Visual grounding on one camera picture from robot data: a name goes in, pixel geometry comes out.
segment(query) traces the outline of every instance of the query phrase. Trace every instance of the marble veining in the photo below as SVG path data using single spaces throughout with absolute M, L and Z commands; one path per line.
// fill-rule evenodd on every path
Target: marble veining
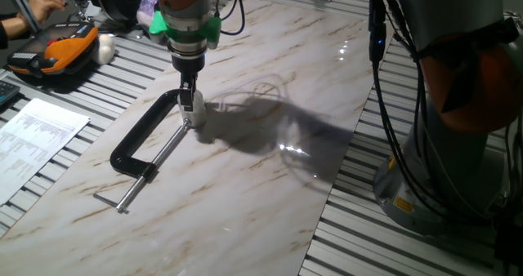
M 120 215 L 134 179 L 109 155 L 162 93 L 156 79 L 0 240 L 1 275 L 296 275 L 372 86 L 367 23 L 245 0 L 247 28 L 207 55 L 207 124 Z M 224 29 L 239 27 L 239 16 Z M 174 109 L 135 157 L 181 125 Z

